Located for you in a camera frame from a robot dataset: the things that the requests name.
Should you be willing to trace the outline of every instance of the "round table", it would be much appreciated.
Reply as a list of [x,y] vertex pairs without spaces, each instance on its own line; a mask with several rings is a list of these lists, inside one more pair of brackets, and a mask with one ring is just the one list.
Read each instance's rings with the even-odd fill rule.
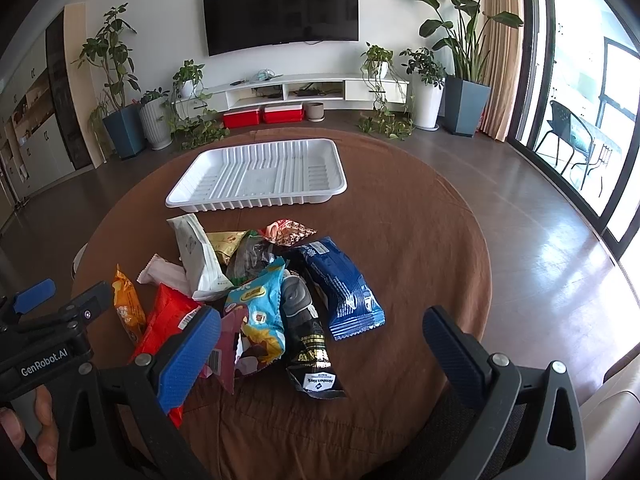
[[[297,392],[276,362],[236,381],[230,396],[212,377],[198,380],[180,428],[196,456],[219,479],[356,479],[391,460],[427,421],[445,378],[422,338],[422,315],[441,304],[464,332],[482,335],[491,272],[478,222],[458,192],[417,158],[370,137],[312,128],[251,132],[207,146],[324,137],[333,139],[347,191],[322,204],[197,213],[206,232],[263,228],[291,218],[330,235],[363,273],[386,324],[338,342],[329,356],[348,394],[314,400]],[[166,222],[183,214],[164,205],[194,150],[165,164],[133,189],[96,229],[73,287],[77,295],[116,264],[134,281],[154,253],[179,263]],[[136,284],[143,308],[156,288]],[[89,326],[94,363],[123,365],[133,346],[111,309]]]

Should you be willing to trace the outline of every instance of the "white tv cabinet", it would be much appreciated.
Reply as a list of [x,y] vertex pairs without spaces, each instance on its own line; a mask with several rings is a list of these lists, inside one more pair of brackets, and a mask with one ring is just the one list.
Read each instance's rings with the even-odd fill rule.
[[[318,88],[324,95],[298,96],[307,86]],[[408,82],[392,78],[382,80],[386,100],[392,105],[406,102]],[[362,74],[299,74],[280,76],[268,81],[247,82],[236,86],[221,85],[205,88],[201,94],[211,94],[206,105],[198,98],[176,101],[181,117],[202,115],[205,106],[217,112],[239,110],[268,104],[321,102],[326,108],[370,109],[374,95],[370,83]]]

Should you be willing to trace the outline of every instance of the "white snack bag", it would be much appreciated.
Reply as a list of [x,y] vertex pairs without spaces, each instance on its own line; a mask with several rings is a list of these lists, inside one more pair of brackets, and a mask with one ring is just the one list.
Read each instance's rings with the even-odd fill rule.
[[138,276],[138,283],[154,283],[160,285],[164,283],[175,290],[183,293],[185,296],[191,295],[191,285],[187,280],[187,274],[184,267],[172,264],[157,254],[151,258],[146,267],[142,269]]
[[224,296],[233,285],[222,273],[218,257],[197,216],[189,213],[167,222],[175,230],[191,297],[196,301],[210,301]]

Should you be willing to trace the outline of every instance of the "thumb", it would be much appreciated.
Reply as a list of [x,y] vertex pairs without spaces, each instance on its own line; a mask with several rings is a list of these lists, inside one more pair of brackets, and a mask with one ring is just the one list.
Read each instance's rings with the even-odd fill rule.
[[0,425],[15,449],[20,449],[24,444],[24,427],[18,416],[12,410],[0,408]]

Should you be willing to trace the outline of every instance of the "sliding glass door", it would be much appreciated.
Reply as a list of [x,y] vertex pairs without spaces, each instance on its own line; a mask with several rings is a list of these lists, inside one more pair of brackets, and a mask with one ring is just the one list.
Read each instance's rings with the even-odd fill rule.
[[616,258],[640,226],[636,43],[605,0],[525,0],[520,120],[509,142],[577,205]]

